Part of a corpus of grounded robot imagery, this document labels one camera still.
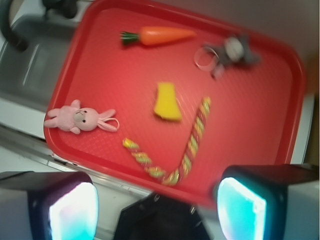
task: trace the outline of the gray mouse plush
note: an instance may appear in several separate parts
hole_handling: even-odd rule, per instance
[[[249,37],[245,34],[227,38],[222,46],[214,46],[205,43],[202,48],[206,52],[213,52],[217,56],[217,62],[211,74],[217,77],[226,67],[231,65],[251,66],[258,63],[261,58],[253,54],[249,48]]]

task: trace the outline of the bunny face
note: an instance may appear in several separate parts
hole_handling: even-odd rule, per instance
[[[73,115],[75,125],[83,131],[91,131],[97,127],[99,114],[96,110],[84,107]]]

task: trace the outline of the tray rim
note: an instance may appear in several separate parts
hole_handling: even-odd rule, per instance
[[[48,105],[47,111],[56,107],[61,107],[59,102],[65,100],[64,97],[60,97],[59,93],[62,91],[62,88],[65,88],[64,79],[67,76],[73,76],[72,71],[70,72],[69,67],[71,64],[77,64],[79,55],[81,51],[78,49],[81,46],[82,42],[85,42],[86,38],[83,37],[83,31],[90,26],[90,20],[92,14],[97,13],[100,5],[109,4],[110,6],[116,6],[121,9],[126,9],[123,6],[138,6],[139,9],[149,8],[153,11],[161,11],[169,14],[170,16],[178,16],[180,20],[187,20],[189,23],[201,22],[204,26],[211,26],[216,30],[222,32],[223,35],[228,35],[228,33],[240,34],[246,32],[250,36],[250,42],[253,45],[268,46],[268,49],[272,49],[272,52],[277,53],[279,56],[286,60],[291,73],[292,73],[292,86],[289,97],[288,111],[286,113],[284,127],[282,130],[281,140],[278,147],[278,152],[275,158],[275,164],[289,164],[291,157],[293,155],[293,150],[295,146],[296,137],[298,134],[298,127],[300,121],[300,115],[302,111],[305,87],[306,87],[306,73],[304,66],[298,54],[294,49],[288,46],[285,43],[282,43],[278,40],[274,40],[268,36],[257,33],[250,29],[246,29],[240,26],[229,24],[212,17],[204,16],[198,13],[194,13],[188,10],[180,9],[178,7],[169,6],[163,3],[153,2],[151,0],[96,0],[94,1],[86,10],[82,21],[80,22],[78,28],[75,30],[74,36],[72,38],[69,51],[67,53],[64,65],[61,69],[58,81],[55,85],[55,89],[52,94],[52,98]],[[111,175],[113,177],[122,179],[133,184],[140,185],[144,188],[148,188],[153,191],[157,191],[160,194],[174,196],[184,202],[192,202],[197,204],[202,204],[207,207],[215,207],[215,202],[213,199],[209,198],[210,193],[207,195],[197,195],[196,201],[195,196],[191,192],[182,191],[170,186],[163,186],[157,181],[154,181],[152,178],[150,181],[146,181],[140,177],[130,175],[124,172],[119,172],[117,170],[111,169],[109,167],[101,166],[99,164],[92,163],[86,159],[86,155],[91,156],[87,153],[82,153],[83,157],[78,157],[68,153],[68,146],[65,145],[62,141],[56,142],[53,140],[53,132],[55,130],[51,128],[44,128],[44,136],[49,148],[58,156],[68,159],[69,161],[84,165],[86,168],[103,172],[104,174]],[[287,141],[284,141],[283,138],[290,136]]]

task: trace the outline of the faucet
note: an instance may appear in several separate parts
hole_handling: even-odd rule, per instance
[[[10,27],[9,13],[13,0],[0,0],[0,30],[7,42],[20,52],[28,48],[28,42],[16,34]],[[61,14],[67,18],[72,19],[76,16],[78,0],[42,0],[45,6],[45,19],[48,18],[47,13],[50,9],[60,10]]]
[[[12,31],[9,21],[9,12],[12,0],[0,0],[0,30],[11,46],[20,52],[28,48],[28,42]]]

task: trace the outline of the orange carrot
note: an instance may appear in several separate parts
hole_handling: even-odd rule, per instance
[[[192,30],[163,26],[145,26],[141,28],[140,33],[121,33],[121,39],[124,45],[140,41],[146,46],[176,42],[195,36],[196,33]]]

